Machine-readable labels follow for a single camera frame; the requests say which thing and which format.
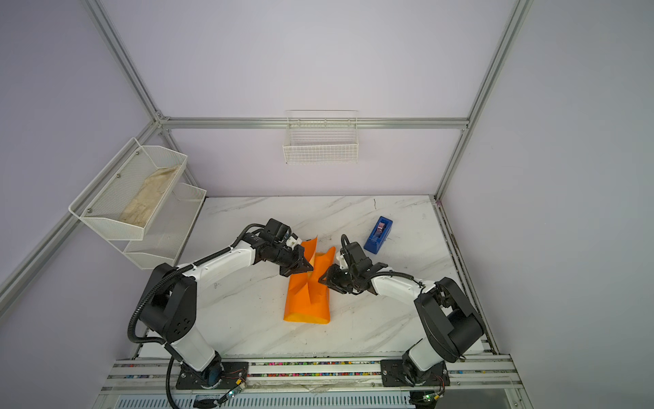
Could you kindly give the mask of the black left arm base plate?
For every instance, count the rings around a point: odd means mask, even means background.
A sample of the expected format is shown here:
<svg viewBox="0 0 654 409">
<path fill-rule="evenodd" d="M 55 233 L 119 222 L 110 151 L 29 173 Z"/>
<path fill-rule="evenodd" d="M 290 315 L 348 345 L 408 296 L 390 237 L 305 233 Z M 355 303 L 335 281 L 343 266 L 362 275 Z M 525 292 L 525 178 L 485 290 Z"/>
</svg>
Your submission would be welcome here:
<svg viewBox="0 0 654 409">
<path fill-rule="evenodd" d="M 223 361 L 197 372 L 187 364 L 181 364 L 177 377 L 177 390 L 231 390 L 244 383 L 250 364 L 247 361 Z"/>
</svg>

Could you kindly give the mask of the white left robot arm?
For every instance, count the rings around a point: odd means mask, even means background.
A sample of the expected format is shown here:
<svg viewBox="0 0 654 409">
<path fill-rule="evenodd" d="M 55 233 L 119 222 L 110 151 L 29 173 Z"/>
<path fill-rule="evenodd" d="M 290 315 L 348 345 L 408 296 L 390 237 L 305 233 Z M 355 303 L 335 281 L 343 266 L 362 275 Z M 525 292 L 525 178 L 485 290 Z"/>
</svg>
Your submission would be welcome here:
<svg viewBox="0 0 654 409">
<path fill-rule="evenodd" d="M 198 324 L 199 311 L 216 296 L 215 285 L 230 274 L 259 262 L 279 266 L 290 277 L 313 271 L 313 254 L 300 241 L 245 240 L 182 266 L 161 264 L 146 284 L 128 325 L 135 344 L 160 344 L 170 355 L 202 373 L 220 366 L 220 354 L 205 339 Z"/>
</svg>

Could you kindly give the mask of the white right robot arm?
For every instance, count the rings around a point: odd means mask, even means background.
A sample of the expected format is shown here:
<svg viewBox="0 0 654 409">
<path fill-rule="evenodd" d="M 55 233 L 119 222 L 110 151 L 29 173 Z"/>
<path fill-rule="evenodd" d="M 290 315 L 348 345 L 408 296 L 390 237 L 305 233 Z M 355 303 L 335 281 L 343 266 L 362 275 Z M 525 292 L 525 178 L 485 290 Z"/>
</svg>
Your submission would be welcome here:
<svg viewBox="0 0 654 409">
<path fill-rule="evenodd" d="M 364 272 L 334 264 L 318 282 L 341 294 L 366 291 L 416 309 L 424 336 L 405 352 L 405 366 L 425 373 L 443 362 L 453 363 L 485 335 L 485 325 L 456 281 L 418 279 L 378 263 Z"/>
</svg>

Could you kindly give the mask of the orange wrapping paper sheet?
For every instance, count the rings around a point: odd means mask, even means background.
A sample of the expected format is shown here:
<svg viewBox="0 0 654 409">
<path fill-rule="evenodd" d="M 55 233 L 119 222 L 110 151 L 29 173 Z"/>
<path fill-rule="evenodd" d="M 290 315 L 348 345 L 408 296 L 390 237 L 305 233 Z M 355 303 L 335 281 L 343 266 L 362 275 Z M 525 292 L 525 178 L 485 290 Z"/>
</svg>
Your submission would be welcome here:
<svg viewBox="0 0 654 409">
<path fill-rule="evenodd" d="M 290 277 L 284 321 L 327 325 L 330 323 L 330 288 L 320 279 L 334 264 L 335 247 L 327 252 L 318 251 L 318 238 L 301 244 L 313 271 L 293 274 Z"/>
</svg>

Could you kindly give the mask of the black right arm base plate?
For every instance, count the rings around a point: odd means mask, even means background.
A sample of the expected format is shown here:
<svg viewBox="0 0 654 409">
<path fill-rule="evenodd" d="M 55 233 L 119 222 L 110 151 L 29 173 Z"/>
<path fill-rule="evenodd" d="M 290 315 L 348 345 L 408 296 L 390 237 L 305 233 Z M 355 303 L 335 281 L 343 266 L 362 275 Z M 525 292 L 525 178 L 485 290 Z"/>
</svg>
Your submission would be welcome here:
<svg viewBox="0 0 654 409">
<path fill-rule="evenodd" d="M 384 387 L 448 387 L 449 372 L 444 361 L 428 370 L 418 369 L 410 360 L 382 360 L 381 381 Z"/>
</svg>

